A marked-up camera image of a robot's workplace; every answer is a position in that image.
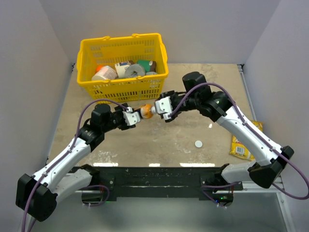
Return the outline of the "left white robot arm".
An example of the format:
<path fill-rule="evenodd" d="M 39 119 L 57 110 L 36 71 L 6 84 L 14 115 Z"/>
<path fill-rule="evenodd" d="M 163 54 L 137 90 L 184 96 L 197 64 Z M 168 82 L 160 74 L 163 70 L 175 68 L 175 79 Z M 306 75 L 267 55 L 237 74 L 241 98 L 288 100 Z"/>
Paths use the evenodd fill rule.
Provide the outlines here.
<path fill-rule="evenodd" d="M 19 178 L 15 203 L 24 210 L 23 222 L 28 215 L 42 222 L 75 191 L 96 189 L 100 184 L 98 175 L 86 168 L 74 174 L 69 171 L 103 142 L 105 133 L 134 128 L 139 122 L 139 113 L 127 104 L 119 104 L 114 111 L 107 104 L 97 104 L 91 117 L 83 125 L 78 124 L 74 138 L 59 155 L 33 175 Z"/>

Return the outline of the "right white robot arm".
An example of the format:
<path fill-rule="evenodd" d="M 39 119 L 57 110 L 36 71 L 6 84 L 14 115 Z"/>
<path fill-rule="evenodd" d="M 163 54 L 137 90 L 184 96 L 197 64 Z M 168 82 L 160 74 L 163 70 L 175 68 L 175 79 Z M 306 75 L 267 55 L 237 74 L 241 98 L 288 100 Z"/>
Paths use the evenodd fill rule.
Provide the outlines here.
<path fill-rule="evenodd" d="M 219 172 L 206 180 L 206 184 L 225 190 L 234 182 L 253 181 L 262 188 L 269 188 L 294 154 L 293 149 L 282 147 L 268 138 L 227 93 L 213 92 L 203 74 L 190 72 L 182 80 L 186 93 L 161 93 L 154 104 L 156 113 L 166 122 L 171 122 L 181 112 L 198 110 L 232 133 L 254 156 L 251 162 L 223 165 Z"/>

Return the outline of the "orange drink bottle blue label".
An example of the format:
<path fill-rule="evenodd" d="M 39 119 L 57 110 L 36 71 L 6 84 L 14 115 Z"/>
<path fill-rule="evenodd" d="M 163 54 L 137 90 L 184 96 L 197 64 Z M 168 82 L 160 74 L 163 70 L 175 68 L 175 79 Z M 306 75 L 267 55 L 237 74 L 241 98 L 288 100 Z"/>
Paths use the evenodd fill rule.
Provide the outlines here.
<path fill-rule="evenodd" d="M 151 104 L 144 104 L 135 108 L 133 111 L 138 113 L 140 119 L 150 119 L 154 115 L 153 106 Z"/>

